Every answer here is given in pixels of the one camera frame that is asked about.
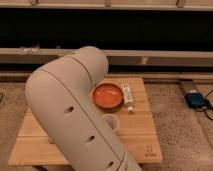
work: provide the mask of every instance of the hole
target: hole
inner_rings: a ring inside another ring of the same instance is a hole
[[[68,107],[65,111],[64,111],[64,115],[68,115],[69,113],[71,113],[74,110],[73,106]]]
[[[91,144],[92,143],[92,141],[94,141],[95,140],[95,136],[94,135],[92,135],[91,137],[89,137],[87,140],[86,140],[86,145],[89,145],[89,144]]]
[[[108,166],[107,166],[107,168],[106,168],[106,171],[108,171],[108,170],[112,167],[113,164],[114,164],[114,162],[111,161],[111,162],[108,164]]]

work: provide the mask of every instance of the white cup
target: white cup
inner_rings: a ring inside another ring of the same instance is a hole
[[[116,132],[119,128],[119,119],[113,114],[103,115],[103,119],[108,123],[113,132]]]

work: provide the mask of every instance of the black cable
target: black cable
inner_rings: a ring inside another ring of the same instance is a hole
[[[211,91],[209,91],[209,92],[207,93],[207,95],[205,95],[205,98],[207,98],[212,92],[213,92],[213,89],[212,89]]]
[[[206,117],[207,117],[208,119],[210,119],[211,121],[213,121],[213,116],[211,117],[207,111],[208,111],[208,110],[204,110],[204,113],[206,114]]]
[[[208,97],[212,92],[213,92],[213,89],[212,89],[211,91],[209,91],[209,92],[206,94],[206,96],[204,97],[204,98],[205,98],[205,102],[206,102],[205,106],[202,106],[201,108],[195,108],[195,110],[196,110],[197,112],[204,112],[204,113],[206,114],[206,117],[207,117],[209,120],[211,120],[211,121],[213,121],[213,115],[212,115],[212,117],[211,117],[208,111],[213,111],[213,106],[212,106],[211,102],[209,101],[209,99],[207,99],[207,97]]]
[[[1,103],[1,101],[2,101],[2,99],[3,99],[3,97],[4,97],[4,94],[3,94],[3,93],[0,93],[0,103]]]

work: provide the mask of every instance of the black wall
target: black wall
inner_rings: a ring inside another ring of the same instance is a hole
[[[213,51],[213,12],[0,9],[0,47]]]

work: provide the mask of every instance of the plywood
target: plywood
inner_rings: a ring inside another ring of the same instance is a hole
[[[120,121],[116,134],[139,163],[161,162],[162,154],[143,80],[141,78],[106,78],[103,82],[114,83],[118,86],[122,83],[129,83],[135,99],[135,112],[129,114],[127,108],[122,106],[114,113]],[[31,166],[68,165],[69,163],[28,109],[9,164]]]
[[[185,5],[191,6],[213,6],[213,0],[186,0]]]

